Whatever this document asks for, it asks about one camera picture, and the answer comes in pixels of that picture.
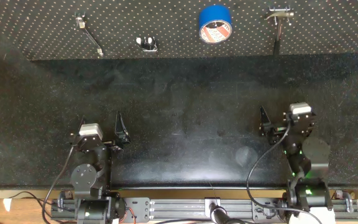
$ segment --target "black tabletop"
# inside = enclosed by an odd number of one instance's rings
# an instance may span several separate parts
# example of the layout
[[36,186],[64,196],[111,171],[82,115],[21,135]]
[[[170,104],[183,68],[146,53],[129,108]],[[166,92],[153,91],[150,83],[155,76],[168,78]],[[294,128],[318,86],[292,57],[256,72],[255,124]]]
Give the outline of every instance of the black tabletop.
[[[132,143],[113,157],[112,188],[241,188],[269,148],[259,106],[278,121],[296,101],[313,107],[312,136],[331,146],[329,186],[358,187],[358,54],[37,62],[10,54],[0,58],[0,188],[47,188],[82,116],[108,138],[117,111]],[[251,185],[282,187],[289,176],[277,149]],[[69,186],[67,170],[58,187]]]

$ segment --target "black pegboard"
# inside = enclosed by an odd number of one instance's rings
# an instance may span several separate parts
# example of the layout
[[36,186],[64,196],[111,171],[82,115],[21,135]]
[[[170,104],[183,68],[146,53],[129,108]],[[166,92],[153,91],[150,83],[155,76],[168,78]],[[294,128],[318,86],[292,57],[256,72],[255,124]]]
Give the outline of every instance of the black pegboard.
[[[229,8],[233,33],[218,45],[198,36],[198,16],[213,4]],[[358,52],[355,0],[0,0],[0,32],[30,60],[98,58],[96,48],[75,29],[74,13],[85,11],[88,29],[104,58],[218,57],[271,55],[275,25],[269,6],[290,6],[292,26],[283,23],[281,54]],[[154,36],[158,53],[143,53],[135,38]]]

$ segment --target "metal plate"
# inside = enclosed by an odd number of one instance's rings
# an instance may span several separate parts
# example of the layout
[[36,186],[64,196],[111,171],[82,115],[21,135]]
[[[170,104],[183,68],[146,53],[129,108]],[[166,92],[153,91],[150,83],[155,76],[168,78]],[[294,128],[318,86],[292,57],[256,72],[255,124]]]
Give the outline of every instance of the metal plate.
[[[213,4],[225,5],[232,16],[232,35],[218,45],[198,35],[199,13]],[[292,26],[283,23],[281,54],[358,52],[358,1],[345,0],[0,0],[0,32],[30,60],[98,58],[75,29],[74,13],[85,11],[104,58],[271,55],[276,28],[264,19],[269,6],[295,12]],[[158,54],[138,48],[135,38],[145,36],[156,38]]]
[[[134,211],[137,223],[147,223],[150,215],[150,199],[149,198],[124,198],[127,208],[131,208]],[[129,210],[126,211],[127,216],[124,219],[124,223],[133,223],[134,219]]]

